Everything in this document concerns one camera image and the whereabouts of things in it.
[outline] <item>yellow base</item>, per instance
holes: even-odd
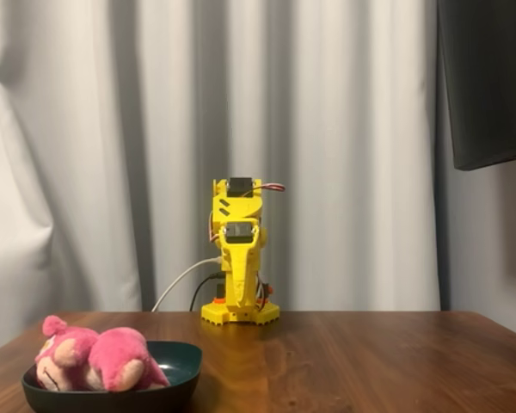
[[[225,323],[254,323],[263,325],[278,319],[279,314],[279,306],[272,303],[266,303],[261,311],[257,308],[251,311],[243,308],[230,311],[226,304],[216,303],[203,305],[200,311],[203,319],[216,325]]]

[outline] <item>wooden table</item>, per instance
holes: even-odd
[[[516,334],[462,312],[286,312],[265,327],[196,313],[67,313],[204,351],[187,412],[516,412]],[[30,412],[19,379],[40,325],[0,348],[0,413]]]

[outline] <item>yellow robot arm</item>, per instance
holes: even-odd
[[[273,321],[279,317],[279,307],[256,303],[256,276],[261,248],[266,244],[266,230],[261,226],[261,180],[214,181],[212,194],[211,240],[221,250],[225,296],[204,305],[201,315],[215,324]]]

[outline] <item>dark green bowl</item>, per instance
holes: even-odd
[[[150,354],[170,386],[156,390],[48,391],[36,381],[36,366],[21,380],[28,404],[36,413],[167,413],[179,411],[197,386],[202,362],[200,348],[186,342],[147,342]]]

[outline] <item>wire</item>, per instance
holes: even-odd
[[[251,192],[255,191],[256,189],[268,189],[270,191],[277,191],[277,192],[285,192],[286,188],[285,185],[282,183],[262,183],[262,185],[258,185],[256,187],[253,187],[251,191],[245,192],[242,197],[247,196]]]
[[[261,289],[260,289],[260,276],[259,273],[256,273],[256,294],[255,297],[258,299],[260,298]]]
[[[212,232],[212,211],[210,211],[210,215],[208,216],[208,241],[213,243],[218,237],[218,234],[214,235],[214,232]]]
[[[200,282],[200,284],[197,286],[197,289],[195,290],[195,294],[193,294],[193,299],[191,300],[191,305],[189,306],[190,311],[193,311],[195,299],[197,298],[197,294],[199,293],[200,288],[204,286],[207,281],[210,280],[225,280],[225,271],[219,271],[217,273],[210,274],[203,281]]]
[[[258,283],[260,284],[260,297],[261,297],[261,305],[260,310],[258,312],[262,311],[264,309],[264,306],[266,305],[266,292],[264,291],[264,283],[261,281],[260,274],[256,273],[256,277],[258,278]]]
[[[191,267],[189,267],[188,269],[186,269],[183,273],[180,274],[180,276],[178,278],[176,278],[174,281],[172,281],[172,284],[169,285],[169,287],[164,290],[164,293],[163,295],[161,295],[161,298],[158,299],[157,303],[155,304],[155,306],[153,307],[153,309],[151,310],[151,312],[156,312],[158,310],[158,307],[159,305],[163,302],[164,298],[167,296],[167,294],[170,292],[170,290],[172,288],[174,288],[174,286],[183,278],[185,277],[187,274],[189,274],[191,271],[193,271],[194,269],[196,269],[197,267],[200,267],[201,265],[204,265],[204,264],[207,264],[207,263],[216,263],[216,264],[220,264],[222,262],[222,257],[221,256],[217,256],[216,258],[208,258],[206,260],[203,260],[203,261],[199,261],[197,262],[196,264],[192,265]]]

